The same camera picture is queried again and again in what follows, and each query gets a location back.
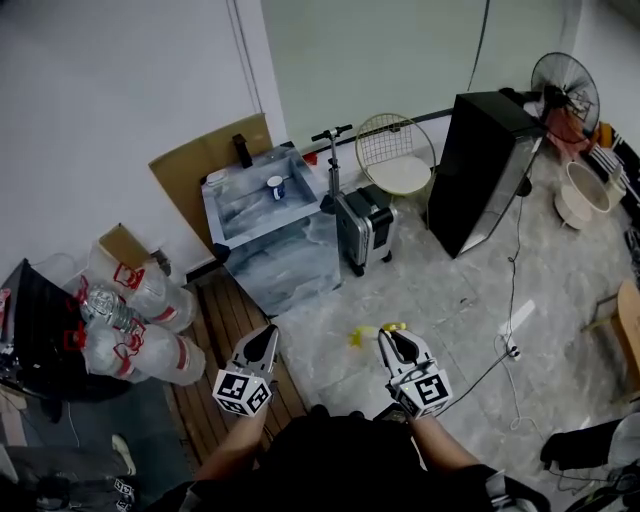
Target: marble floor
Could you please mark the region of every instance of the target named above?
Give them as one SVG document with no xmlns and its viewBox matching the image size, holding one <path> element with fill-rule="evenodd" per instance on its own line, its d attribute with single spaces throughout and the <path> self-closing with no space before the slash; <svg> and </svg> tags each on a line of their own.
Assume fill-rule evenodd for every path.
<svg viewBox="0 0 640 512">
<path fill-rule="evenodd" d="M 566 509 L 576 498 L 560 493 L 558 477 L 542 471 L 543 439 L 625 412 L 612 404 L 626 386 L 615 337 L 606 330 L 584 335 L 580 328 L 591 319 L 596 300 L 633 278 L 623 240 L 628 220 L 620 207 L 583 232 L 562 226 L 552 203 L 562 171 L 548 148 L 533 166 L 533 191 L 522 207 L 513 311 L 529 300 L 535 310 L 513 334 L 521 359 L 506 361 L 521 414 L 537 428 L 529 419 L 512 423 L 514 394 L 502 365 L 440 417 L 483 462 L 546 494 L 554 510 Z M 494 340 L 508 318 L 508 257 L 517 248 L 519 203 L 517 198 L 488 241 L 452 260 L 425 230 L 416 205 L 398 201 L 391 263 L 377 262 L 359 279 L 344 266 L 341 288 L 274 319 L 282 331 L 283 356 L 307 403 L 322 403 L 332 414 L 359 409 L 369 418 L 382 411 L 391 399 L 375 340 L 352 347 L 349 333 L 359 325 L 392 321 L 406 322 L 427 341 L 461 396 L 497 358 Z M 562 488 L 583 485 L 561 483 Z"/>
</svg>

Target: white sneaker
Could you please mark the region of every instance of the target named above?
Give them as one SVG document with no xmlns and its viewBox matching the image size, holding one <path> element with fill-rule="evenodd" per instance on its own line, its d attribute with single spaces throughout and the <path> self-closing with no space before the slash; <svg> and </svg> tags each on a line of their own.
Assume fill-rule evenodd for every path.
<svg viewBox="0 0 640 512">
<path fill-rule="evenodd" d="M 124 437 L 119 436 L 118 434 L 113 434 L 111 436 L 111 447 L 118 452 L 118 454 L 124 460 L 124 463 L 127 465 L 128 476 L 133 476 L 136 474 L 136 465 L 131 458 L 131 452 L 129 451 L 129 445 L 124 440 Z"/>
</svg>

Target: black shirt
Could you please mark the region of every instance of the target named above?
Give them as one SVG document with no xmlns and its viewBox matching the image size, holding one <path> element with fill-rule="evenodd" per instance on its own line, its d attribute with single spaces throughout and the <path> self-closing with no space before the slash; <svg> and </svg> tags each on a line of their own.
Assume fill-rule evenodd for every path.
<svg viewBox="0 0 640 512">
<path fill-rule="evenodd" d="M 495 473 L 473 466 L 450 476 L 420 467 L 407 425 L 353 417 L 296 418 L 259 458 L 260 469 L 231 481 L 185 483 L 148 512 L 177 511 L 189 491 L 194 512 L 240 509 L 322 508 L 350 503 L 419 506 L 421 510 L 491 511 L 485 482 Z M 507 493 L 550 510 L 544 496 L 507 478 Z"/>
</svg>

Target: black handle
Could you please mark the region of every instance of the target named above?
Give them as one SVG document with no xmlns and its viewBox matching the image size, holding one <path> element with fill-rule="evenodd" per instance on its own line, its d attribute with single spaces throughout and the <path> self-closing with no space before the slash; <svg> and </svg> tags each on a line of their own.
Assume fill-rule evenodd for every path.
<svg viewBox="0 0 640 512">
<path fill-rule="evenodd" d="M 336 130 L 338 131 L 337 136 L 340 136 L 342 132 L 346 132 L 347 130 L 351 130 L 351 129 L 353 129 L 352 124 L 345 124 L 344 126 L 336 126 Z"/>
<path fill-rule="evenodd" d="M 325 130 L 322 133 L 319 133 L 318 135 L 314 135 L 313 137 L 311 137 L 311 140 L 313 142 L 320 140 L 320 139 L 324 139 L 324 138 L 329 138 L 329 130 Z"/>
<path fill-rule="evenodd" d="M 336 126 L 336 137 L 340 137 L 340 134 L 342 132 L 346 132 L 347 130 L 351 130 L 353 129 L 353 125 L 352 124 L 345 124 L 344 126 Z M 314 135 L 313 137 L 311 137 L 311 140 L 313 142 L 316 142 L 320 139 L 330 139 L 331 138 L 331 132 L 329 132 L 329 130 L 325 130 L 322 133 L 319 133 L 318 135 Z"/>
</svg>

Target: wooden floor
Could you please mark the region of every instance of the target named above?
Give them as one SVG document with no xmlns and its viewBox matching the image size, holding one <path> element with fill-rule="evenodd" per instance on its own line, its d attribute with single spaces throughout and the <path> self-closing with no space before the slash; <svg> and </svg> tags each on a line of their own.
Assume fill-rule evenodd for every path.
<svg viewBox="0 0 640 512">
<path fill-rule="evenodd" d="M 205 353 L 207 366 L 202 379 L 191 386 L 167 385 L 167 402 L 181 443 L 195 471 L 225 438 L 236 416 L 223 411 L 211 396 L 219 368 L 226 366 L 233 348 L 244 335 L 269 322 L 258 306 L 235 280 L 218 269 L 188 289 L 196 294 L 200 305 L 193 325 L 185 331 Z M 272 436 L 280 432 L 292 418 L 306 414 L 300 395 L 282 361 L 275 367 L 277 391 L 269 404 L 262 436 L 267 449 Z"/>
</svg>

